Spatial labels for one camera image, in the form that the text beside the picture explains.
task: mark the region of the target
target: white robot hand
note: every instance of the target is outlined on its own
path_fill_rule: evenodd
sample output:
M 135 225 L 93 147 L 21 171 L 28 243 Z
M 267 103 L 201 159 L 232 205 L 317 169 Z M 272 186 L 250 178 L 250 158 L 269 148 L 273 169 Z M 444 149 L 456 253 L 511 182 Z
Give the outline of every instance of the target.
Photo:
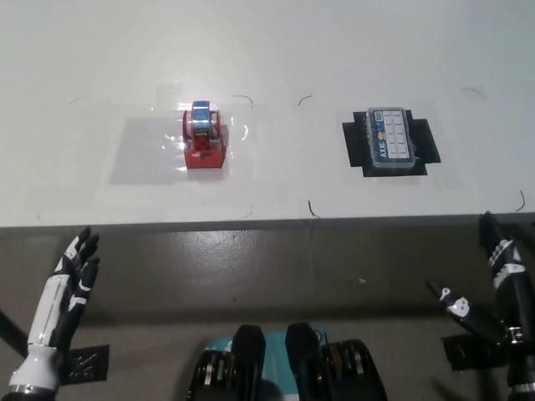
M 47 280 L 28 336 L 28 357 L 11 377 L 11 392 L 57 393 L 58 366 L 70 348 L 99 270 L 99 258 L 93 257 L 98 241 L 85 228 Z

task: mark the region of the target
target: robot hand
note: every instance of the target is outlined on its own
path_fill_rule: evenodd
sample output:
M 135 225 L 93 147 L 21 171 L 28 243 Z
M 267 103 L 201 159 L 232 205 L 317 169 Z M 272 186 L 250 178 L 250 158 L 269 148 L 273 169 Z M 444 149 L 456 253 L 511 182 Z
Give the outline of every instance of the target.
M 509 400 L 535 400 L 535 294 L 531 280 L 515 241 L 490 212 L 479 220 L 479 245 L 488 258 L 498 317 L 435 280 L 429 280 L 427 285 L 452 317 L 475 335 L 476 341 L 485 340 L 486 345 L 472 355 L 484 352 L 489 360 L 492 355 L 506 357 Z
M 99 237 L 85 228 L 48 278 L 28 336 L 28 356 L 9 382 L 11 393 L 31 399 L 53 399 L 57 393 L 58 367 L 70 348 L 99 270 L 99 258 L 93 257 L 98 241 Z

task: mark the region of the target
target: gray floor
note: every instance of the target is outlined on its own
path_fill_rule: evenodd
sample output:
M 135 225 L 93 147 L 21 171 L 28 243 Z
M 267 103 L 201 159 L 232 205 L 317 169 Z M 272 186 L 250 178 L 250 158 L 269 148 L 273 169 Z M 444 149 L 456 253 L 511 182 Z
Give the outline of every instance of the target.
M 68 237 L 0 237 L 0 306 L 24 329 Z M 75 347 L 111 344 L 109 380 L 59 399 L 184 399 L 199 350 L 241 322 L 308 320 L 360 338 L 392 400 L 506 398 L 504 372 L 453 373 L 441 337 L 461 332 L 425 288 L 436 277 L 492 302 L 474 226 L 102 235 L 97 285 Z M 18 356 L 0 346 L 7 387 Z

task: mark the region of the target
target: table surface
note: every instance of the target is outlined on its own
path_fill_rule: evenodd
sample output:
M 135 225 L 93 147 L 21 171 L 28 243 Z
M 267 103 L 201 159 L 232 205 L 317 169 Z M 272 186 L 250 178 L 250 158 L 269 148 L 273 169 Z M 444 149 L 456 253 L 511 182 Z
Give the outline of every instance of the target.
M 534 2 L 314 3 L 2 2 L 0 228 L 533 216 Z M 198 99 L 220 170 L 185 168 Z M 351 168 L 342 123 L 372 106 L 428 119 L 442 162 Z

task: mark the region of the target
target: label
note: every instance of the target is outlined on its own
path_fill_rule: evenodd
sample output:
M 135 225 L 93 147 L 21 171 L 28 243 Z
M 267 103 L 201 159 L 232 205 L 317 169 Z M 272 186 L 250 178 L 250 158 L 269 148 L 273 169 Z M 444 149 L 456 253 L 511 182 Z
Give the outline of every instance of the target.
M 405 161 L 410 158 L 403 112 L 400 110 L 374 111 L 375 155 L 378 161 Z

